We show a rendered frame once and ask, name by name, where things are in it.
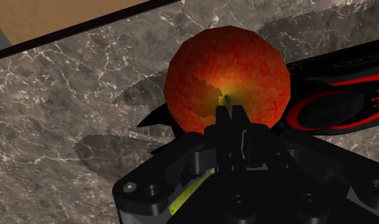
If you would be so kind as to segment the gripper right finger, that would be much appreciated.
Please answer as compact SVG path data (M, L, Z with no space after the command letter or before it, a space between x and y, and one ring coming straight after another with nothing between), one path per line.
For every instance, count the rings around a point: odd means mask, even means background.
M251 123L242 106L234 105L232 121L243 133L242 153L247 167L265 164L273 169L302 169L337 192L333 182L353 189L357 198L379 211L379 163L317 137L286 129L270 130Z

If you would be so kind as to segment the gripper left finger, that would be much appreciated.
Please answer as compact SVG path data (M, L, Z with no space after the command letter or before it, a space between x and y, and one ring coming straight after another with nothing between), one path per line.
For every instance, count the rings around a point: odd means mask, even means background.
M233 192L217 174L207 178L171 215L169 205L190 184L214 168L223 170L228 138L216 125L204 134L188 132L158 148L156 155L119 179L113 198L120 217L231 217Z

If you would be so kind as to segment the yellow-green rounded thing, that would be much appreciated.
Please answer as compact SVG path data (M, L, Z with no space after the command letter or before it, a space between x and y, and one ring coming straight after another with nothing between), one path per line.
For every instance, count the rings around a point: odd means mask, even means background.
M197 190L197 188L209 177L212 173L208 172L194 183L190 184L170 205L169 212L174 215L179 208L190 198L190 196Z

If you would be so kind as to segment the black and red scissors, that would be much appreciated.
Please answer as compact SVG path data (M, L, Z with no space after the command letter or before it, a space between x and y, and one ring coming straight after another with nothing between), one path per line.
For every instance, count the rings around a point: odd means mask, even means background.
M286 66L291 98L274 129L328 136L379 125L379 40ZM141 121L143 127L156 124L186 133L166 101Z

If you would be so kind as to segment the red apple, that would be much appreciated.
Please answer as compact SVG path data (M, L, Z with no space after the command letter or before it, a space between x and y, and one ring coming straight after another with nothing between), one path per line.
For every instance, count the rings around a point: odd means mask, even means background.
M273 127L291 98L280 52L254 31L206 29L184 41L169 62L163 88L170 114L185 132L202 133L217 106L241 105L252 123Z

